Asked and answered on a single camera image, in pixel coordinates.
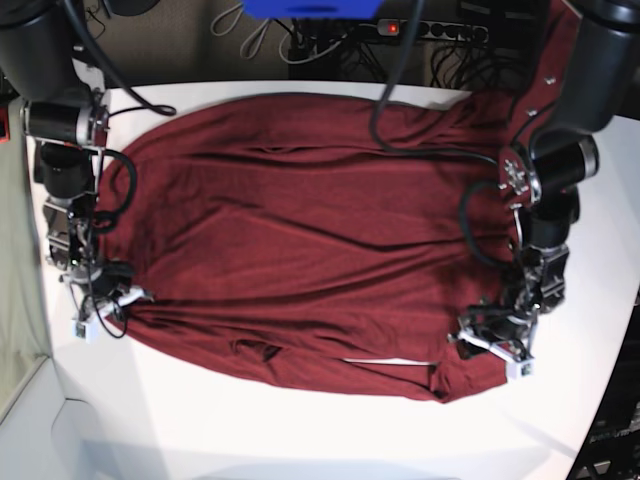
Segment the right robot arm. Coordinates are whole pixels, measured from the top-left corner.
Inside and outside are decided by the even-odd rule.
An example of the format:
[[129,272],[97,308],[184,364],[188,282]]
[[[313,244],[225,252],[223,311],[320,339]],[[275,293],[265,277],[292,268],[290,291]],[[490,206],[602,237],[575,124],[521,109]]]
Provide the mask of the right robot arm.
[[109,107],[105,79],[123,89],[139,109],[165,117],[174,107],[154,105],[135,92],[86,26],[77,1],[4,1],[1,4],[1,73],[22,98],[21,129],[36,142],[35,181],[47,198],[48,260],[75,299],[75,336],[95,325],[118,323],[125,310],[152,294],[133,284],[133,267],[106,258],[100,238],[119,224],[138,186],[133,161],[107,146]]

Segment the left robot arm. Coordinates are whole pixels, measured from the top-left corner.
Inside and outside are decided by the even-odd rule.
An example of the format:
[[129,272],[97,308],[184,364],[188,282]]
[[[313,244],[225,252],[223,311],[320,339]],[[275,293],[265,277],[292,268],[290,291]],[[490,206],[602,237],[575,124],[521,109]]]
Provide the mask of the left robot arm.
[[[635,1],[480,1],[471,19],[491,40],[529,40],[531,66],[522,93],[536,81],[557,80],[548,102],[534,110],[496,159],[499,177],[470,185],[458,222],[473,256],[505,279],[496,302],[469,306],[449,342],[459,361],[490,354],[509,366],[532,362],[531,344],[542,314],[563,300],[567,238],[579,217],[579,184],[599,170],[594,134],[621,105],[639,59]],[[470,198],[504,189],[517,240],[510,261],[487,255],[468,220]]]

